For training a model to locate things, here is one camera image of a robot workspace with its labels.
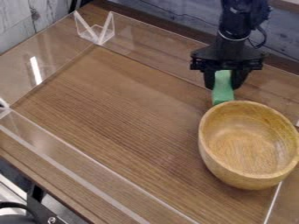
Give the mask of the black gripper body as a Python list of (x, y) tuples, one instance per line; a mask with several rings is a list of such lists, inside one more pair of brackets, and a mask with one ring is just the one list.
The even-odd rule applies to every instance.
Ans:
[(192, 52), (192, 70), (261, 70), (266, 55), (245, 44), (217, 37), (216, 42)]

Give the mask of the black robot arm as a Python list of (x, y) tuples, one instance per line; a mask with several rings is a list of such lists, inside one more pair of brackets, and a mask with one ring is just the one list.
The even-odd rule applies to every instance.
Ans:
[(204, 73), (205, 86), (213, 90), (217, 72), (232, 71), (230, 85), (241, 88), (249, 74), (264, 68), (268, 42), (262, 24), (269, 20), (269, 0), (221, 0), (222, 13), (217, 39), (212, 45), (192, 51), (192, 70)]

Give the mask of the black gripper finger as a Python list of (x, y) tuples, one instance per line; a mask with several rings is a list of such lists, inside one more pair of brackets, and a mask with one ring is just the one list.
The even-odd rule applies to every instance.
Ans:
[(205, 79), (205, 86), (208, 89), (213, 90), (216, 86), (216, 70), (208, 70), (204, 73), (204, 79)]
[(232, 72), (232, 86), (234, 90), (241, 88), (249, 77), (249, 74), (250, 74), (249, 70), (234, 70)]

